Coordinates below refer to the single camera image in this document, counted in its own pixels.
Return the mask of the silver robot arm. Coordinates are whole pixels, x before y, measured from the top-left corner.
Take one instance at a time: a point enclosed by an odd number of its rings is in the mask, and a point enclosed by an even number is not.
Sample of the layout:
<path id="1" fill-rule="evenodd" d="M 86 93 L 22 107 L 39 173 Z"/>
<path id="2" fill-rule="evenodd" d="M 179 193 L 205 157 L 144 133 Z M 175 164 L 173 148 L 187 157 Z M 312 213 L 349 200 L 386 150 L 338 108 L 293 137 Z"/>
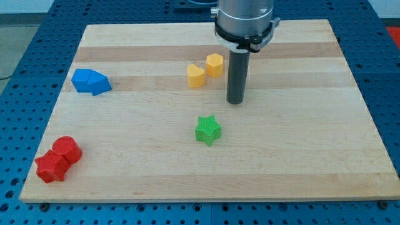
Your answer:
<path id="1" fill-rule="evenodd" d="M 235 53 L 259 52 L 280 23 L 273 8 L 273 0 L 219 0 L 211 8 L 216 39 Z"/>

